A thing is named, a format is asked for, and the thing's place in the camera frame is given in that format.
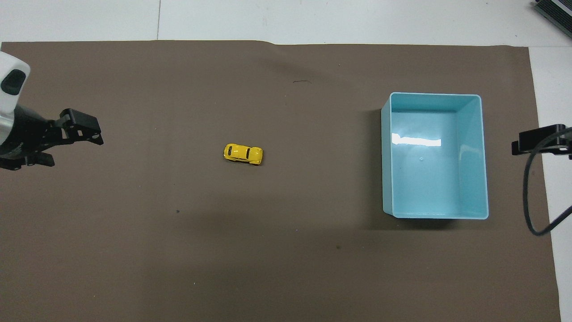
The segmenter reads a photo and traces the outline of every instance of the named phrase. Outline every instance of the white floor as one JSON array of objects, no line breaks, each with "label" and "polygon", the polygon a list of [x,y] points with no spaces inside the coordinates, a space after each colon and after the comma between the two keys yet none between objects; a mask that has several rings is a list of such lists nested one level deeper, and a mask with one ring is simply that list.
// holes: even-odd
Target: white floor
[{"label": "white floor", "polygon": [[[20,0],[0,41],[263,40],[275,44],[528,46],[539,125],[572,126],[572,39],[527,0]],[[549,213],[572,203],[572,161],[543,156]],[[572,322],[572,219],[551,235],[563,321]]]}]

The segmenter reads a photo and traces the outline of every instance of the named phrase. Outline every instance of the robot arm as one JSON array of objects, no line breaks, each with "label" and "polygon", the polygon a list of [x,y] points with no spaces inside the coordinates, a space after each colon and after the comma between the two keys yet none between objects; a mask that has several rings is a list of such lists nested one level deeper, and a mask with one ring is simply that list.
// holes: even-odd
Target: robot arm
[{"label": "robot arm", "polygon": [[64,109],[58,120],[46,120],[18,105],[18,98],[30,74],[25,62],[0,52],[0,168],[19,170],[23,165],[55,165],[53,146],[89,141],[104,143],[97,119],[74,109]]}]

